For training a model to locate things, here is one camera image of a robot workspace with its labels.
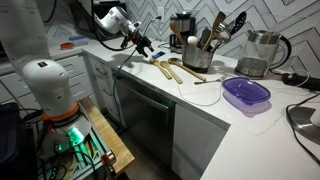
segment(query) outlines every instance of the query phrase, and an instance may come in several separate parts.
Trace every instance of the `wooden spoon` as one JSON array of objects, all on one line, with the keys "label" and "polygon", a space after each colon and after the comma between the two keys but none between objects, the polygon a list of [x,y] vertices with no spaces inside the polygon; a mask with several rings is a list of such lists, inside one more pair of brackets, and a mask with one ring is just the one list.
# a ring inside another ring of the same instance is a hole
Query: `wooden spoon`
[{"label": "wooden spoon", "polygon": [[172,79],[172,76],[163,69],[163,67],[160,65],[160,62],[157,59],[150,59],[149,62],[155,66],[157,66],[160,71],[167,77],[167,79]]},{"label": "wooden spoon", "polygon": [[202,81],[206,81],[206,78],[202,77],[200,74],[192,71],[191,69],[185,67],[184,65],[180,64],[180,62],[178,61],[177,58],[169,58],[168,59],[169,64],[174,64],[176,66],[179,66],[180,68],[182,68],[183,70],[187,71],[188,73],[192,74],[193,76],[195,76],[196,78],[202,80]]},{"label": "wooden spoon", "polygon": [[211,41],[216,36],[217,27],[219,27],[219,24],[222,23],[225,18],[226,18],[226,15],[220,11],[212,24],[210,37],[209,37],[207,43],[202,48],[202,50],[206,51],[208,49],[209,45],[211,44]]},{"label": "wooden spoon", "polygon": [[171,74],[171,75],[173,76],[173,78],[177,81],[177,83],[179,83],[179,84],[182,84],[182,83],[183,83],[183,81],[179,78],[179,76],[172,71],[172,69],[170,68],[170,64],[169,64],[167,61],[161,61],[161,62],[160,62],[160,65],[161,65],[162,67],[166,68],[166,69],[170,72],[170,74]]},{"label": "wooden spoon", "polygon": [[182,38],[180,31],[179,31],[178,27],[176,26],[176,23],[174,21],[170,21],[169,26],[170,26],[171,31],[178,37],[181,44],[187,45],[187,43]]}]

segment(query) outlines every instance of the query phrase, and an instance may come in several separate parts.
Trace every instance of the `electric kettle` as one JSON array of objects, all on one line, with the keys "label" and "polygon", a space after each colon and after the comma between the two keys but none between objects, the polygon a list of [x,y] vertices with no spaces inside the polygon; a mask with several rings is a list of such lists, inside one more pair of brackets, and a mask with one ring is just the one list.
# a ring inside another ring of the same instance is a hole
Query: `electric kettle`
[{"label": "electric kettle", "polygon": [[[291,44],[280,33],[265,30],[249,30],[248,33],[248,40],[240,51],[240,59],[235,68],[237,75],[262,79],[269,69],[278,68],[289,59]],[[282,58],[274,63],[279,45],[284,53]]]}]

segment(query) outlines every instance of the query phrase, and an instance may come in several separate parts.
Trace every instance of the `stainless steel dishwasher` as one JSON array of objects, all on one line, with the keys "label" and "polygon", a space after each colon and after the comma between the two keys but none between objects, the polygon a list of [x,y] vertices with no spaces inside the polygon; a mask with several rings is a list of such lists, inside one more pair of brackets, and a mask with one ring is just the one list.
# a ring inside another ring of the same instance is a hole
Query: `stainless steel dishwasher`
[{"label": "stainless steel dishwasher", "polygon": [[116,89],[122,121],[129,133],[171,167],[175,103],[124,75],[117,78]]}]

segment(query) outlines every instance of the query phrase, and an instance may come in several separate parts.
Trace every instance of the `robotic arm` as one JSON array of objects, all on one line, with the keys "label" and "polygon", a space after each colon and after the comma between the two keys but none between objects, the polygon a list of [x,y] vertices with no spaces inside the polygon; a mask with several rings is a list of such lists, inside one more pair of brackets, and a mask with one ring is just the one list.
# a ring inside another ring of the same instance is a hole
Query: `robotic arm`
[{"label": "robotic arm", "polygon": [[[139,53],[151,42],[139,34],[136,24],[118,7],[113,8],[98,24],[115,33],[121,30],[137,45]],[[47,124],[40,142],[40,158],[48,158],[80,144],[90,132],[91,124],[82,114],[70,92],[65,69],[50,60],[49,48],[36,0],[0,1],[0,40],[17,74],[28,85],[42,107],[42,120]]]}]

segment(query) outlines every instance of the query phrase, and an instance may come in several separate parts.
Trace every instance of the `kitchen counter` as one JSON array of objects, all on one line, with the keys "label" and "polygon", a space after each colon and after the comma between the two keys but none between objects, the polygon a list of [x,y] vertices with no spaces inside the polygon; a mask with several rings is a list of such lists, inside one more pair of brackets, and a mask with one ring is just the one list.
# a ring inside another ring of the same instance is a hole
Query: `kitchen counter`
[{"label": "kitchen counter", "polygon": [[[121,39],[107,41],[111,47],[119,47]],[[159,60],[181,55],[170,53],[168,49],[159,49],[161,42],[152,43],[155,51],[166,54]],[[60,50],[57,42],[49,43],[53,59],[85,52],[113,68],[118,68],[133,52],[134,47],[121,52],[113,52],[91,40],[89,45],[72,50]],[[207,80],[214,80],[233,73],[237,60],[215,55],[212,67],[203,74]],[[194,85],[199,81],[177,66],[173,71],[183,80],[178,85],[174,79],[165,76],[147,58],[135,53],[122,68],[128,75],[146,86],[163,93],[188,110],[201,115],[215,125],[228,129],[226,136],[211,159],[201,179],[319,179],[320,167],[308,156],[294,139],[290,125],[286,120],[285,107],[298,103],[313,94],[296,87],[286,86],[276,75],[269,75],[257,81],[271,92],[271,108],[254,117],[247,117],[232,106],[223,96],[221,83]],[[318,106],[320,98],[305,106]],[[320,158],[320,146],[297,134],[301,142]]]}]

